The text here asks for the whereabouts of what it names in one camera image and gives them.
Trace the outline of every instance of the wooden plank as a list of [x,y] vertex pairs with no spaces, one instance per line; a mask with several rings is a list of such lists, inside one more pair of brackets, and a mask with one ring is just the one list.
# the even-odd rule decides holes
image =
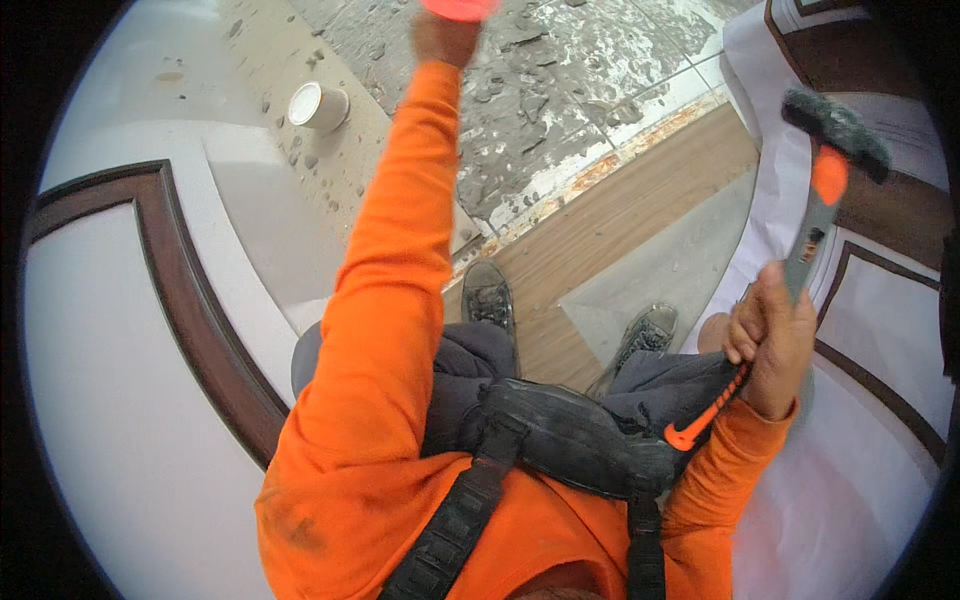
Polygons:
[[[522,376],[584,390],[603,370],[557,305],[567,292],[643,244],[757,163],[730,104],[668,137],[584,192],[494,261],[514,293]],[[446,291],[460,320],[461,286]]]

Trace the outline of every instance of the dirty sneaker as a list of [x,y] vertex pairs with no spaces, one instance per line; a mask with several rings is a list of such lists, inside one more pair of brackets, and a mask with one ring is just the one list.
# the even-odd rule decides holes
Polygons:
[[460,311],[464,323],[492,323],[515,338],[514,299],[507,279],[491,260],[467,267]]
[[663,356],[676,330],[677,311],[673,306],[657,303],[641,310],[627,325],[620,348],[603,374],[587,389],[587,396],[595,400],[605,396],[620,369],[637,351],[656,352]]

